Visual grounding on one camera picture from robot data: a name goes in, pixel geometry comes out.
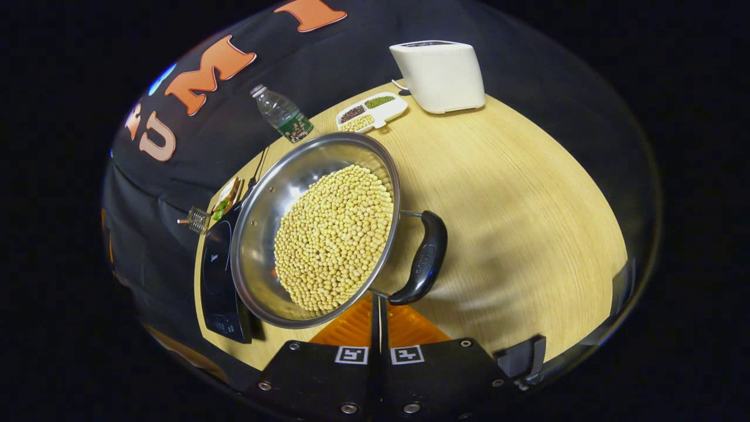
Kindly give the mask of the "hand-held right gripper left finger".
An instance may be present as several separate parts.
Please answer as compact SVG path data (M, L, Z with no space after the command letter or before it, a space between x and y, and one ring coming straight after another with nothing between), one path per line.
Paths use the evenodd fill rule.
M371 324L375 301L368 294L329 324L340 328L359 316L365 345L289 340L258 379L258 401L290 421L368 421Z

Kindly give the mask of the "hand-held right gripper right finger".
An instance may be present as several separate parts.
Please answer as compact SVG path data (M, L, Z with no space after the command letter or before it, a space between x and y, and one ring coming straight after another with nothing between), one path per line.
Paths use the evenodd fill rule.
M380 420L498 421L519 390L472 338L392 348L380 297Z

